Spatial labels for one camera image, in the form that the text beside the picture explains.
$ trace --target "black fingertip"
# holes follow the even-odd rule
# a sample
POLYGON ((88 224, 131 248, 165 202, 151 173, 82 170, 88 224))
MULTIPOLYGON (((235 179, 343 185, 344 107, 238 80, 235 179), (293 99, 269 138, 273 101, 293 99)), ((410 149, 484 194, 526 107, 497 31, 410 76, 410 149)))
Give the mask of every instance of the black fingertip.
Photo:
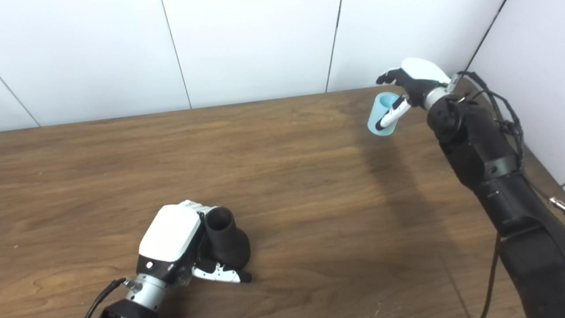
POLYGON ((251 282, 251 278, 252 278, 251 273, 243 272, 243 271, 238 271, 236 273, 240 278, 240 282, 242 282, 242 283, 250 283, 251 282))
POLYGON ((379 130, 379 131, 381 131, 381 130, 384 129, 384 127, 381 126, 381 120, 382 120, 382 118, 379 119, 379 121, 375 124, 375 129, 377 129, 377 130, 379 130))

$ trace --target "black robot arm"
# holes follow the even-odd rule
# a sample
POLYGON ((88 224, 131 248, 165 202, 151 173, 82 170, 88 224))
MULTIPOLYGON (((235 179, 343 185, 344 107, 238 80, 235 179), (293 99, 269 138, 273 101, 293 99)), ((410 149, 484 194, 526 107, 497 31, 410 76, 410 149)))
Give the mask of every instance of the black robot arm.
MULTIPOLYGON (((514 111, 510 109, 513 122, 504 121, 496 106, 495 120, 487 108, 453 94, 461 74, 473 75, 483 91, 490 92, 476 74, 460 72, 448 81, 433 63, 413 58, 381 75, 377 83, 402 86, 407 94, 400 98, 428 111, 428 126, 449 164, 459 181, 473 191, 499 233, 498 255, 526 317, 563 317, 565 226, 536 195, 522 169, 523 139, 514 111), (514 137, 516 150, 507 134, 514 137)), ((392 109, 379 122, 398 119, 395 114, 399 113, 392 109)), ((548 199, 565 212, 561 201, 548 199)))
POLYGON ((532 190, 506 135, 486 108, 445 96, 428 124, 459 181, 501 236, 499 256, 530 318, 565 314, 565 226, 532 190))

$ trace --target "wood grain surface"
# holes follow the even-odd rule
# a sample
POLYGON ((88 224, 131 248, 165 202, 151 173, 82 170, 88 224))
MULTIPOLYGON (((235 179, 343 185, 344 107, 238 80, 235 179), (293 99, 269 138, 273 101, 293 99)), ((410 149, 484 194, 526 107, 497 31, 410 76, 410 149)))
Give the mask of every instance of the wood grain surface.
MULTIPOLYGON (((478 317, 494 229, 425 112, 391 136, 368 131, 384 90, 398 92, 1 133, 0 317, 82 317, 112 279, 135 276, 158 209, 185 199, 233 210, 254 281, 193 280, 161 317, 478 317)), ((527 165, 562 193, 535 158, 527 165)), ((490 317, 524 317, 502 266, 490 317)))

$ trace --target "metal connector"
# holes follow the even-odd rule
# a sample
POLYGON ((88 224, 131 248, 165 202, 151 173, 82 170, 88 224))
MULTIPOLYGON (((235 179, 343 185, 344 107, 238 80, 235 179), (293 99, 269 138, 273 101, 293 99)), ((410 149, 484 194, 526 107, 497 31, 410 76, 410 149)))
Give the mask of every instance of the metal connector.
POLYGON ((141 289, 143 289, 142 283, 138 283, 129 277, 125 278, 124 286, 130 289, 135 294, 137 294, 141 289))
POLYGON ((552 196, 549 198, 549 203, 561 210, 561 212, 565 213, 565 203, 563 203, 563 201, 557 200, 554 196, 552 196))

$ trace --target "black cable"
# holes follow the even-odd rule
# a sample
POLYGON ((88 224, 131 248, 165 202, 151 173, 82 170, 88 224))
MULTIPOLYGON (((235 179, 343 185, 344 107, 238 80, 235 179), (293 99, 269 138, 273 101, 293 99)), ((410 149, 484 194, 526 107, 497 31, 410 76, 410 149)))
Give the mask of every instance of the black cable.
POLYGON ((98 307, 98 305, 104 300, 104 298, 106 298, 111 292, 113 292, 116 288, 123 284, 126 279, 127 278, 122 277, 119 280, 114 280, 106 288, 104 288, 104 290, 102 290, 102 292, 96 297, 94 303, 92 303, 92 306, 90 306, 90 309, 88 309, 88 312, 86 312, 86 316, 84 316, 84 318, 90 318, 96 310, 96 307, 98 307))
POLYGON ((493 262, 490 265, 490 276, 489 276, 489 284, 486 287, 486 299, 485 305, 483 307, 483 312, 481 313, 481 318, 486 318, 486 315, 489 313, 490 308, 490 300, 493 296, 493 289, 494 289, 494 277, 496 275, 496 265, 498 264, 498 251, 500 249, 500 234, 496 235, 496 241, 494 242, 494 256, 493 262))

